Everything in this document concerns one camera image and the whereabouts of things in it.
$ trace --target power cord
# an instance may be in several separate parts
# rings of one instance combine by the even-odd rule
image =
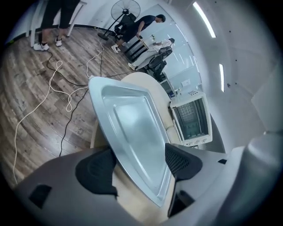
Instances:
[[[49,61],[50,61],[50,59],[53,57],[53,53],[50,52],[50,51],[47,51],[47,52],[49,52],[49,53],[51,54],[51,57],[49,57],[46,66],[47,66],[48,69],[50,69],[50,70],[52,70],[52,71],[56,71],[56,70],[54,70],[53,68],[49,67]],[[59,75],[61,75],[61,76],[63,77],[63,79],[65,79],[68,83],[70,83],[70,84],[72,84],[72,85],[74,85],[74,86],[77,86],[77,87],[85,87],[85,86],[87,86],[87,84],[86,84],[86,85],[78,85],[78,84],[72,83],[72,82],[70,82],[69,80],[67,80],[60,72],[58,72],[58,71],[56,71],[56,72],[57,72]]]
[[[76,108],[78,107],[78,105],[79,105],[79,103],[84,99],[84,97],[85,97],[85,95],[87,94],[87,92],[88,92],[88,89],[86,90],[86,92],[85,92],[85,94],[83,95],[83,97],[82,97],[82,99],[81,100],[79,100],[78,101],[78,103],[76,104],[76,107],[75,107],[75,109],[72,111],[72,113],[71,113],[71,117],[70,117],[70,120],[68,121],[68,123],[66,124],[66,127],[65,127],[65,132],[64,132],[64,136],[63,136],[63,138],[62,138],[62,140],[61,140],[61,151],[60,151],[60,154],[59,154],[59,157],[61,156],[61,154],[62,154],[62,151],[63,151],[63,147],[62,147],[62,144],[63,144],[63,140],[64,140],[64,138],[65,138],[65,136],[66,136],[66,132],[67,132],[67,127],[68,127],[68,125],[69,125],[69,123],[71,122],[71,120],[72,120],[72,117],[73,117],[73,113],[74,113],[74,111],[76,110]]]
[[[103,48],[102,51],[101,51],[98,55],[96,55],[96,56],[94,56],[93,58],[91,58],[91,59],[86,63],[86,67],[87,67],[86,75],[87,75],[88,78],[90,78],[90,76],[88,75],[88,63],[89,63],[92,59],[94,59],[95,57],[99,56],[100,54],[101,54],[100,76],[102,76],[102,62],[103,62],[102,58],[103,58],[104,47],[102,46],[101,43],[100,43],[100,45],[101,45],[101,47]],[[86,84],[86,85],[79,85],[79,84],[75,84],[75,83],[70,82],[70,81],[67,80],[60,72],[58,72],[58,69],[59,69],[59,68],[62,66],[62,64],[63,64],[63,62],[62,62],[61,60],[57,61],[57,63],[56,63],[56,67],[57,67],[56,70],[54,70],[53,68],[50,68],[50,67],[49,67],[49,61],[50,61],[50,59],[53,57],[53,54],[52,54],[52,52],[50,52],[50,51],[48,51],[48,52],[51,53],[51,57],[48,59],[46,66],[47,66],[47,68],[49,68],[50,70],[54,71],[54,73],[53,73],[52,77],[51,77],[50,80],[49,80],[49,88],[48,88],[47,95],[45,96],[45,98],[43,99],[43,101],[42,101],[39,105],[36,106],[36,108],[35,108],[34,110],[32,110],[31,112],[29,112],[24,118],[22,118],[22,119],[18,122],[18,124],[17,124],[17,126],[16,126],[16,129],[15,129],[15,138],[14,138],[15,159],[14,159],[14,164],[13,164],[13,169],[12,169],[12,171],[13,171],[13,176],[14,176],[14,179],[15,179],[16,184],[18,184],[17,178],[16,178],[16,176],[15,176],[15,165],[16,165],[17,154],[18,154],[16,139],[17,139],[17,132],[18,132],[19,125],[22,123],[22,121],[23,121],[25,118],[27,118],[29,115],[31,115],[33,112],[35,112],[36,109],[37,109],[38,107],[40,107],[41,104],[44,103],[44,101],[47,99],[47,97],[48,97],[48,95],[49,95],[49,93],[50,93],[50,89],[52,89],[54,92],[63,93],[63,94],[66,94],[66,95],[69,96],[69,97],[68,97],[68,104],[67,104],[67,106],[66,106],[66,111],[67,111],[67,112],[71,112],[71,111],[72,111],[72,105],[71,105],[72,97],[71,97],[71,95],[72,95],[73,93],[75,93],[76,91],[78,91],[78,90],[88,88],[87,84]],[[82,88],[79,88],[79,89],[73,91],[71,94],[68,94],[68,93],[63,92],[63,91],[55,90],[55,89],[51,86],[51,82],[52,82],[52,79],[53,79],[53,77],[55,76],[56,72],[59,73],[68,83],[70,83],[70,84],[72,84],[72,85],[75,85],[75,86],[82,87]],[[118,76],[118,75],[124,75],[124,74],[127,74],[127,73],[130,73],[130,72],[125,72],[125,73],[116,74],[116,75],[108,75],[108,76],[106,76],[106,77],[114,77],[114,76]],[[87,91],[85,92],[85,94],[83,95],[82,99],[79,100],[79,102],[77,103],[75,109],[74,109],[74,110],[72,111],[72,113],[71,113],[70,120],[68,121],[68,123],[67,123],[67,125],[66,125],[66,127],[65,127],[64,136],[63,136],[63,138],[62,138],[62,140],[61,140],[61,151],[60,151],[59,156],[61,156],[61,154],[62,154],[62,150],[63,150],[63,148],[62,148],[62,143],[63,143],[63,140],[64,140],[64,138],[65,138],[65,136],[66,136],[68,124],[69,124],[70,121],[72,120],[74,111],[77,109],[79,103],[84,99],[84,97],[85,97],[85,95],[86,95],[87,92],[88,92],[88,89],[87,89]]]

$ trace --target man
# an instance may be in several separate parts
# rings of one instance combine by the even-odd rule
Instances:
[[[128,66],[132,69],[135,70],[136,67],[140,66],[143,62],[145,62],[146,60],[148,60],[149,58],[152,59],[155,55],[158,54],[158,51],[161,48],[164,47],[171,47],[174,44],[175,39],[174,38],[170,38],[168,40],[165,41],[161,41],[159,43],[153,43],[151,46],[149,46],[149,49],[144,52],[134,63],[130,64],[128,63]]]
[[[130,25],[125,34],[123,35],[123,37],[116,42],[115,45],[111,46],[111,49],[115,52],[115,53],[119,53],[120,50],[120,46],[124,43],[124,42],[128,42],[129,40],[131,40],[135,35],[137,37],[140,37],[140,33],[142,30],[144,30],[145,28],[147,28],[153,21],[155,21],[156,23],[163,23],[165,22],[166,18],[164,15],[160,14],[157,16],[144,16],[142,18],[140,18],[137,22],[133,23],[132,25]]]
[[[51,33],[54,18],[58,11],[61,9],[61,18],[59,25],[59,35],[55,38],[56,46],[62,45],[62,36],[66,34],[69,22],[80,0],[49,0],[43,20],[41,23],[42,28],[42,41],[34,45],[35,50],[47,51],[48,38]]]

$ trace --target white sneaker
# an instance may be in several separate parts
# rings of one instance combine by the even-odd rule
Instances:
[[[136,70],[136,66],[134,66],[134,65],[132,65],[132,64],[130,64],[130,63],[128,63],[128,66],[132,69],[132,70]]]
[[[62,45],[62,39],[58,40],[57,38],[58,38],[58,36],[55,38],[55,42],[56,42],[56,46],[59,47],[59,46]]]
[[[47,51],[48,49],[49,49],[49,45],[47,43],[45,45],[41,43],[36,43],[34,45],[34,50]]]
[[[114,53],[117,53],[117,54],[119,53],[119,51],[118,51],[119,48],[118,47],[115,47],[113,45],[113,46],[111,46],[111,49],[113,50]]]

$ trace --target wooden floor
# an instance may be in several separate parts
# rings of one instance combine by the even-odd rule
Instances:
[[[53,40],[56,30],[50,38],[50,51],[53,58],[50,66],[56,68],[56,62],[63,65],[59,72],[68,80],[77,84],[87,84],[86,62],[102,50],[98,42],[97,30],[91,28],[74,28],[69,38],[63,41],[63,46],[56,47]],[[102,77],[125,72],[130,73],[128,60],[122,54],[115,54],[110,49],[113,40],[100,40],[105,45],[103,52]],[[0,151],[3,173],[12,187],[15,185],[12,176],[12,166],[15,157],[14,136],[17,123],[32,111],[45,97],[48,82],[53,71],[46,67],[51,54],[34,51],[30,47],[29,38],[22,38],[9,46],[0,67]],[[100,56],[88,64],[88,74],[100,76]],[[113,77],[122,79],[127,74]],[[57,90],[67,93],[78,87],[66,82],[56,74],[52,85]],[[82,98],[86,89],[72,96],[72,106]],[[60,153],[61,139],[71,113],[66,112],[68,96],[50,92],[46,101],[19,126],[17,135],[18,158],[15,173],[18,182],[32,173],[46,161],[56,158]],[[68,125],[63,142],[62,155],[81,151],[90,147],[92,128],[96,116],[90,96],[87,93],[84,100],[73,114]]]

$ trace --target office chair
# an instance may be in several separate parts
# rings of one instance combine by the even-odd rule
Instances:
[[[136,17],[132,13],[129,15],[124,15],[121,22],[114,27],[115,38],[118,39],[118,35],[123,35],[126,32],[127,27],[132,25],[135,20]]]
[[[162,70],[167,65],[167,62],[164,59],[171,53],[171,47],[162,48],[159,50],[158,55],[154,56],[148,63],[148,70],[151,70],[153,72],[153,76],[158,82],[162,82],[165,79]]]

